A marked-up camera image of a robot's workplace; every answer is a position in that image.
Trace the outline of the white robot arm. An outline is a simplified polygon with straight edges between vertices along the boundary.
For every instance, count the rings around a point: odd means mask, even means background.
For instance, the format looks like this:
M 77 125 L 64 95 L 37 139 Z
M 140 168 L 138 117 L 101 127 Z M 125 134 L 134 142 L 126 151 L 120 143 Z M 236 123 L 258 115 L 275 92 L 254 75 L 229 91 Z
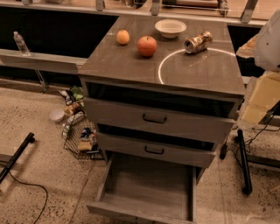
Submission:
M 253 58 L 255 64 L 264 70 L 241 116 L 245 123 L 257 125 L 280 102 L 280 10 L 238 49 L 237 55 Z

